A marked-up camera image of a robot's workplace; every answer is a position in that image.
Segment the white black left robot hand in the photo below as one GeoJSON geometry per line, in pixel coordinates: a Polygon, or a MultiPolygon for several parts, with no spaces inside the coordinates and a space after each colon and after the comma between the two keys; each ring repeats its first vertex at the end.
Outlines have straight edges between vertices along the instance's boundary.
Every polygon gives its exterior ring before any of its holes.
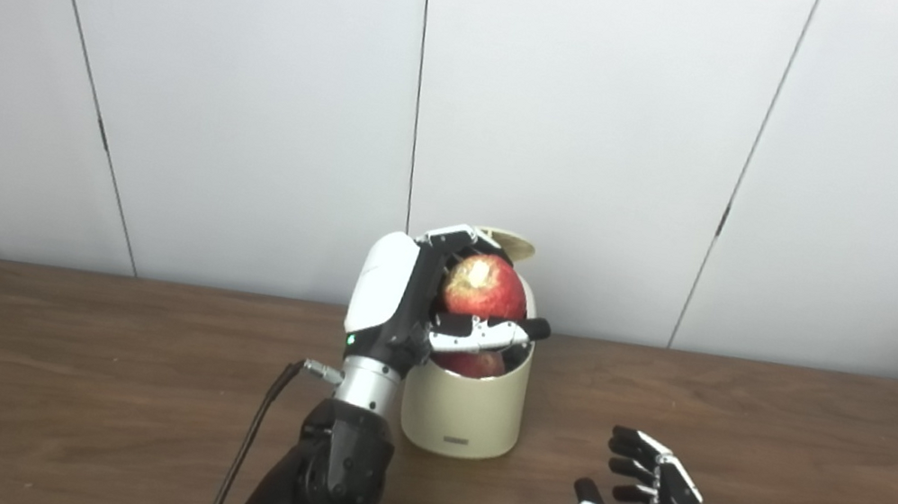
{"type": "Polygon", "coordinates": [[[366,254],[347,308],[344,368],[371,364],[407,377],[438,353],[499,352],[547,339],[550,323],[539,317],[507,318],[445,305],[450,272],[466,257],[500,260],[507,251],[483,229],[458,224],[411,237],[391,232],[366,254]]]}

